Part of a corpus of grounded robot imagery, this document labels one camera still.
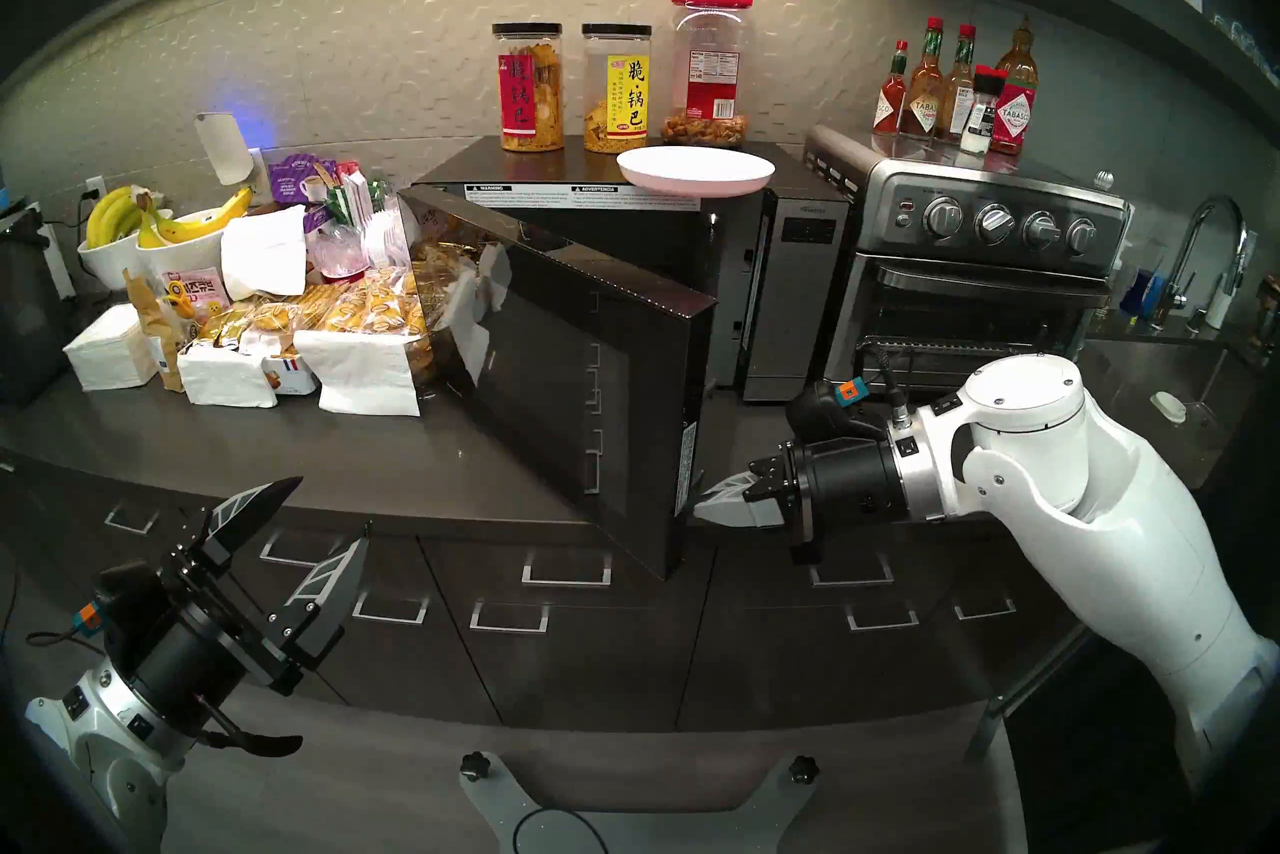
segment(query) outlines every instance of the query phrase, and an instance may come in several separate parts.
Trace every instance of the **yellow label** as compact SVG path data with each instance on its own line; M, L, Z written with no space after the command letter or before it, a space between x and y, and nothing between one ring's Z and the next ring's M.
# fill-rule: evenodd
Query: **yellow label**
M608 67L608 136L644 137L649 133L649 56L609 55Z

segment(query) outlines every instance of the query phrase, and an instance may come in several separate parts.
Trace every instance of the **cabinet handle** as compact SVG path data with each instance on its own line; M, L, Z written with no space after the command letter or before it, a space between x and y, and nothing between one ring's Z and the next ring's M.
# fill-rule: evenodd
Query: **cabinet handle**
M124 530L128 534L133 534L134 536L146 536L147 534L150 534L151 533L151 528L155 526L156 525L156 520L160 519L160 511L156 510L147 519L146 526L143 526L141 530L138 530L136 526L129 526L128 524L118 524L118 522L115 522L115 516L122 510L124 510L124 503L116 503L115 506L111 507L111 511L106 516L102 517L102 522L106 524L108 526L114 526L116 530Z
M906 611L908 617L910 617L905 624L879 624L878 626L858 626L858 621L854 620L854 607L845 607L845 618L849 621L849 632L863 634L868 630L901 630L906 626L919 626L920 621L915 616L915 609Z
M351 611L351 615L360 620L375 620L379 624L404 624L406 626L422 626L422 621L426 618L426 604L431 602L431 597L424 595L417 600L417 616L413 620L402 620L398 616L374 616L372 613L364 612L365 599L369 598L369 590L361 590L360 598L356 599L356 608Z
M294 565L296 567L300 568L314 568L316 565L320 563L319 561L297 561L294 558L273 557L271 548L275 547L275 542L280 539L282 533L283 533L282 530L276 530L274 534L271 534L271 539L268 540L266 544L264 544L262 553L259 554L259 558L261 558L262 561L269 561L273 565Z
M961 620L961 621L964 621L964 620L986 620L988 616L1009 616L1010 613L1016 613L1018 612L1018 607L1014 606L1014 600L1010 599L1007 595L1005 597L1005 608L1004 609L996 609L996 612L993 612L993 613L969 613L969 616L965 616L964 615L964 609L961 609L956 603L952 603L951 608L956 611L956 620Z
M818 566L809 566L809 585L814 589L847 589L855 585L892 585L893 572L890 571L888 558L883 554L877 554L879 558L881 570L884 572L883 579L854 579L852 581L823 581L818 577Z
M604 556L604 572L599 581L570 581L562 579L535 579L534 552L525 558L525 571L520 576L521 585L553 585L557 589L608 589L613 584L613 554Z
M552 608L549 606L543 607L543 618L538 622L538 626L484 626L480 622L480 611L484 608L484 599L476 599L476 608L471 611L471 629L481 630L488 634L545 634L547 632L547 618L550 616Z

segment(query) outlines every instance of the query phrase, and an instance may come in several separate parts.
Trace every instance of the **sink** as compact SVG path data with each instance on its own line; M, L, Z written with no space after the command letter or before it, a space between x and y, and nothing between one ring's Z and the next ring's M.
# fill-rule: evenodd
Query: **sink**
M1102 411L1151 442L1189 489L1204 484L1258 384L1221 341L1088 341L1075 364ZM1185 423L1165 419L1157 392L1185 403Z

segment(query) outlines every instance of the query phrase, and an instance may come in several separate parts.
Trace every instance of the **tabasco bottle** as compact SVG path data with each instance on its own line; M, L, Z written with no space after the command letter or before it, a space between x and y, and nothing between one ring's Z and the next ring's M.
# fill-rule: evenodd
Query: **tabasco bottle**
M876 119L872 122L872 131L878 134L896 134L897 118L902 114L902 97L906 96L906 82L902 76L906 73L906 41L899 41L893 51L893 60L888 67L888 78L881 86L879 96L876 97Z
M942 49L942 18L931 17L929 29L924 32L924 51L920 64L911 73L906 87L906 101L902 106L902 120L899 132L908 137L931 137L938 120L938 106L942 102L942 72L938 69L938 51Z
M1005 88L996 101L996 120L991 133L991 150L1016 155L1023 150L1023 138L1032 122L1032 104L1039 87L1039 69L1032 59L1032 22L1023 17L1014 31L1014 46L1000 59L997 72L1007 72Z
M938 109L938 123L933 136L951 143L960 140L960 133L969 120L969 110L973 109L973 24L960 24L956 60L951 67L951 74L942 83L942 105Z

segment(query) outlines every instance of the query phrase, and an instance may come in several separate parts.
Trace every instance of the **toaster oven door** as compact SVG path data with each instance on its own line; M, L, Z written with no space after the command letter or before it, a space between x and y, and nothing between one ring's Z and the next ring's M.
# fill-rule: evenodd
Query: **toaster oven door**
M882 391L874 365L864 370L858 353L859 344L874 342L901 385L951 392L1006 355L1073 356L1089 315L1107 298L1103 279L858 254L824 375L864 375L873 392Z

